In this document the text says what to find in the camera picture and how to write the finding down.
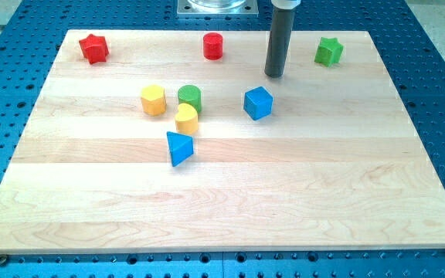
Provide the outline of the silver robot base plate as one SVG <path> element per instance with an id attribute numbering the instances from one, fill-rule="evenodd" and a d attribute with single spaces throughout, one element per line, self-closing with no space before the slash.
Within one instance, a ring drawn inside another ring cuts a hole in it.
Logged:
<path id="1" fill-rule="evenodd" d="M 258 15 L 257 0 L 178 0 L 178 17 L 221 17 L 227 15 Z"/>

